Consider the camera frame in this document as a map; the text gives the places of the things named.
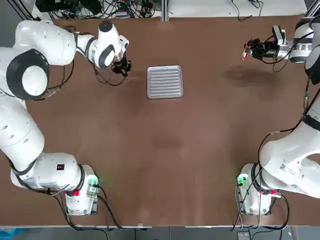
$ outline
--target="green led light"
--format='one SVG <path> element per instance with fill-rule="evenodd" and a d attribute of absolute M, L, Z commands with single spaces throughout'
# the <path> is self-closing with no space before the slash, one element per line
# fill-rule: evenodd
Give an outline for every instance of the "green led light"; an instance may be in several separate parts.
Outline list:
<path fill-rule="evenodd" d="M 241 173 L 237 177 L 238 185 L 246 185 L 247 180 L 248 180 L 248 174 Z"/>

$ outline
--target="brown tabletop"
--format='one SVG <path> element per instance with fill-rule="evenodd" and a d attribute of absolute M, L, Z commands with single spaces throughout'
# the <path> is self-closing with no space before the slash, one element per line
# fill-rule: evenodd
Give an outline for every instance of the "brown tabletop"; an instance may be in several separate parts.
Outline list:
<path fill-rule="evenodd" d="M 257 160 L 267 133 L 293 127 L 299 120 L 307 81 L 303 64 L 289 63 L 273 73 L 272 65 L 251 57 L 241 61 L 243 46 L 250 38 L 269 37 L 273 25 L 286 29 L 292 39 L 300 18 L 114 20 L 130 41 L 129 77 L 118 87 L 103 85 L 77 54 L 74 74 L 60 92 L 27 104 L 45 136 L 44 151 L 69 153 L 90 165 L 103 179 L 121 225 L 232 225 L 236 176 Z M 57 24 L 97 35 L 99 22 Z M 147 68 L 160 65 L 181 66 L 182 98 L 147 98 Z M 107 71 L 102 74 L 108 77 Z M 50 84 L 61 77 L 62 67 L 52 67 Z M 311 87 L 312 96 L 315 90 Z M 3 154 L 0 164 L 0 225 L 67 225 L 53 198 L 13 186 Z M 285 195 L 290 225 L 320 225 L 318 199 Z M 106 225 L 104 211 L 100 204 L 98 216 L 73 221 Z M 261 224 L 281 225 L 285 218 L 286 207 L 279 200 Z M 256 224 L 257 217 L 245 223 Z"/>

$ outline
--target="power cord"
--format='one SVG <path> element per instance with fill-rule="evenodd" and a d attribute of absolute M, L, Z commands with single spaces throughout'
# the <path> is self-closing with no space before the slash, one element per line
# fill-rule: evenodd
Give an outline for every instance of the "power cord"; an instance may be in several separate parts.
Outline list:
<path fill-rule="evenodd" d="M 6 159 L 8 160 L 10 167 L 11 167 L 11 168 L 13 169 L 13 171 L 15 172 L 16 169 L 15 169 L 15 166 L 13 165 L 13 163 L 11 162 L 11 160 L 10 160 L 8 157 L 6 157 Z M 106 239 L 108 240 L 108 234 L 107 234 L 107 232 L 109 232 L 109 231 L 112 230 L 111 228 L 109 228 L 109 226 L 107 226 L 107 229 L 106 229 L 106 230 L 103 229 L 103 228 L 99 228 L 99 227 L 84 227 L 84 226 L 80 227 L 80 226 L 76 226 L 76 225 L 71 221 L 70 216 L 68 215 L 68 211 L 66 210 L 66 208 L 65 208 L 65 206 L 64 206 L 64 204 L 63 204 L 63 199 L 62 199 L 62 196 L 61 196 L 61 194 L 60 194 L 61 191 L 51 190 L 50 188 L 47 188 L 46 190 L 34 189 L 34 188 L 30 187 L 27 183 L 23 182 L 18 174 L 16 174 L 16 178 L 17 178 L 18 182 L 21 184 L 21 186 L 25 187 L 26 189 L 28 189 L 28 190 L 30 190 L 30 191 L 32 191 L 32 192 L 35 192 L 35 193 L 40 193 L 40 194 L 49 195 L 49 196 L 52 196 L 54 199 L 56 199 L 56 201 L 58 202 L 58 204 L 59 204 L 59 206 L 60 206 L 60 208 L 61 208 L 61 210 L 62 210 L 62 213 L 63 213 L 63 216 L 64 216 L 66 222 L 68 223 L 68 225 L 69 225 L 72 229 L 74 229 L 74 230 L 76 230 L 76 231 L 85 231 L 85 230 L 100 231 L 100 232 L 103 232 L 103 233 L 105 234 Z M 108 205 L 108 203 L 107 203 L 107 195 L 106 195 L 105 190 L 104 190 L 100 185 L 97 185 L 97 187 L 99 187 L 99 189 L 102 190 L 103 195 L 105 196 L 105 199 L 104 199 L 103 197 L 101 197 L 100 195 L 98 195 L 98 196 L 97 196 L 98 199 L 101 200 L 101 201 L 105 204 L 106 210 L 107 210 L 107 212 L 110 213 L 110 216 L 111 216 L 114 224 L 116 225 L 116 227 L 117 227 L 118 229 L 120 229 L 120 230 L 124 230 L 125 228 L 123 228 L 122 226 L 120 226 L 120 225 L 118 224 L 118 222 L 116 221 L 116 219 L 115 219 L 115 217 L 114 217 L 114 215 L 113 215 L 113 213 L 112 213 L 112 211 L 111 211 L 111 209 L 110 209 L 110 207 L 109 207 L 109 205 Z"/>
<path fill-rule="evenodd" d="M 253 234 L 252 237 L 251 237 L 251 234 L 250 234 L 250 230 L 248 230 L 248 231 L 249 231 L 249 238 L 250 238 L 250 240 L 254 240 L 255 235 L 257 235 L 257 234 L 262 234 L 262 233 L 270 233 L 270 232 L 273 232 L 274 230 L 269 230 L 269 231 L 257 231 L 257 232 L 255 232 L 255 233 Z M 282 239 L 282 234 L 283 234 L 283 231 L 281 230 L 281 231 L 280 231 L 280 238 L 279 238 L 279 240 Z"/>
<path fill-rule="evenodd" d="M 261 16 L 261 11 L 262 11 L 262 8 L 264 7 L 264 2 L 263 1 L 260 1 L 260 0 L 248 0 L 249 1 L 249 3 L 251 3 L 256 9 L 259 9 L 260 8 L 260 12 L 259 12 L 259 17 Z M 245 17 L 243 17 L 243 18 L 240 18 L 240 10 L 239 10 L 239 8 L 237 7 L 237 5 L 234 3 L 234 0 L 231 0 L 231 3 L 235 6 L 235 8 L 236 8 L 236 11 L 237 11 L 237 19 L 239 20 L 239 21 L 244 21 L 244 20 L 247 20 L 247 19 L 249 19 L 249 18 L 251 18 L 252 17 L 252 15 L 250 15 L 250 16 L 245 16 Z"/>
<path fill-rule="evenodd" d="M 252 180 L 252 183 L 249 185 L 245 195 L 244 195 L 244 198 L 242 200 L 242 204 L 238 210 L 238 215 L 237 215 L 237 218 L 236 218 L 236 221 L 233 225 L 233 227 L 230 229 L 230 231 L 233 231 L 235 228 L 236 228 L 236 225 L 238 223 L 238 220 L 239 218 L 241 217 L 241 211 L 242 211 L 242 208 L 243 208 L 243 205 L 244 205 L 244 202 L 245 202 L 245 199 L 248 195 L 248 192 L 251 188 L 251 186 L 253 185 L 253 183 L 256 181 L 258 175 L 262 172 L 262 166 L 260 165 L 260 151 L 261 151 L 261 148 L 264 144 L 264 142 L 266 141 L 266 139 L 271 136 L 271 135 L 274 135 L 274 134 L 278 134 L 278 133 L 285 133 L 285 132 L 293 132 L 297 127 L 298 125 L 301 123 L 302 121 L 302 118 L 304 117 L 304 115 L 309 111 L 309 109 L 311 108 L 312 104 L 315 102 L 317 96 L 320 94 L 320 88 L 318 89 L 318 91 L 316 92 L 316 94 L 314 95 L 311 103 L 309 105 L 306 106 L 306 96 L 308 96 L 308 91 L 309 91 L 309 84 L 310 84 L 310 79 L 307 80 L 307 83 L 306 83 L 306 87 L 305 87 L 305 93 L 304 93 L 304 98 L 303 98 L 303 105 L 304 105 L 304 110 L 303 110 L 303 113 L 302 113 L 302 117 L 299 119 L 299 121 L 297 122 L 297 124 L 292 127 L 292 128 L 289 128 L 289 129 L 284 129 L 284 130 L 279 130 L 279 131 L 274 131 L 274 132 L 270 132 L 268 133 L 263 139 L 262 139 L 262 142 L 260 143 L 259 145 L 259 148 L 258 148 L 258 151 L 257 151 L 257 163 L 259 164 L 259 171 L 258 173 L 254 176 L 253 180 Z M 269 230 L 282 230 L 284 229 L 287 225 L 288 225 L 288 222 L 289 222 L 289 219 L 290 219 L 290 204 L 289 204 L 289 201 L 287 200 L 287 198 L 284 196 L 284 195 L 280 195 L 280 197 L 285 201 L 286 203 L 286 206 L 287 206 L 287 216 L 286 216 L 286 220 L 284 222 L 284 224 L 281 226 L 281 227 L 271 227 L 271 226 L 265 226 L 264 228 L 266 229 L 269 229 Z M 269 211 L 272 209 L 273 205 L 275 204 L 276 202 L 276 198 L 274 199 L 274 201 L 272 202 L 272 204 L 270 205 L 270 208 L 269 208 Z M 260 225 L 260 206 L 261 206 L 261 190 L 260 190 L 260 200 L 259 200 L 259 214 L 258 214 L 258 225 Z M 252 228 L 257 228 L 257 227 L 254 227 L 254 226 L 243 226 L 242 224 L 242 220 L 241 220 L 241 228 L 247 228 L 247 229 L 252 229 Z"/>
<path fill-rule="evenodd" d="M 265 61 L 263 58 L 261 59 L 261 61 L 262 61 L 264 64 L 271 64 L 271 65 L 273 65 L 273 71 L 274 71 L 275 73 L 279 73 L 279 72 L 282 71 L 282 70 L 285 68 L 285 66 L 287 65 L 287 63 L 288 63 L 288 61 L 289 61 L 289 58 L 290 58 L 290 54 L 291 54 L 292 50 L 295 48 L 295 46 L 296 46 L 302 39 L 306 38 L 307 36 L 309 36 L 309 35 L 311 35 L 311 34 L 313 34 L 313 33 L 314 33 L 314 32 L 309 32 L 309 33 L 303 35 L 301 38 L 299 38 L 299 39 L 297 40 L 297 42 L 295 42 L 295 43 L 291 46 L 291 48 L 290 48 L 290 50 L 287 52 L 287 54 L 286 54 L 283 58 L 281 58 L 280 60 L 276 60 L 276 59 L 275 59 L 275 56 L 273 56 L 273 62 Z M 280 70 L 275 70 L 275 65 L 278 64 L 278 63 L 280 63 L 280 62 L 283 61 L 284 59 L 286 59 L 286 62 L 285 62 L 285 64 L 282 66 L 282 68 L 281 68 Z"/>
<path fill-rule="evenodd" d="M 20 4 L 22 5 L 22 7 L 24 8 L 24 10 L 28 13 L 29 17 L 31 18 L 31 20 L 36 20 L 34 18 L 34 16 L 32 16 L 32 14 L 29 12 L 29 10 L 26 8 L 26 6 L 24 5 L 24 3 L 22 2 L 22 0 L 19 0 Z"/>

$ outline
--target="robotic arm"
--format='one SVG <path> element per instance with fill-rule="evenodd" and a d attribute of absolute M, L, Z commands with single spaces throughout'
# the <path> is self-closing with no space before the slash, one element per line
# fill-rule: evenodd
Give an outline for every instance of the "robotic arm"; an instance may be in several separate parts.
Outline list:
<path fill-rule="evenodd" d="M 273 41 L 250 40 L 242 58 L 289 59 L 305 63 L 305 72 L 315 85 L 320 82 L 320 19 L 305 17 L 295 27 L 292 42 L 279 26 L 272 29 Z M 278 190 L 320 198 L 320 165 L 308 156 L 320 153 L 320 96 L 305 110 L 298 126 L 284 138 L 267 142 L 259 152 L 260 164 L 247 164 L 238 176 L 239 199 L 247 215 L 269 212 Z"/>
<path fill-rule="evenodd" d="M 41 98 L 49 80 L 49 65 L 67 65 L 76 51 L 98 68 L 124 77 L 129 41 L 108 20 L 98 38 L 71 33 L 50 22 L 22 21 L 13 47 L 0 47 L 0 149 L 11 167 L 11 181 L 30 190 L 54 188 L 66 192 L 69 215 L 90 215 L 97 205 L 98 178 L 88 165 L 66 153 L 44 153 L 45 139 L 29 115 L 25 100 Z"/>

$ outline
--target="silver grated tray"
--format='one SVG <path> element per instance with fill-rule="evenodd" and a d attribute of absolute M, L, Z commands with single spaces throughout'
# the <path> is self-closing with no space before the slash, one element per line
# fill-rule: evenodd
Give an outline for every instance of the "silver grated tray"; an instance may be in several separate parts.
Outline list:
<path fill-rule="evenodd" d="M 183 94 L 180 66 L 151 66 L 146 74 L 146 90 L 150 99 L 180 98 Z"/>

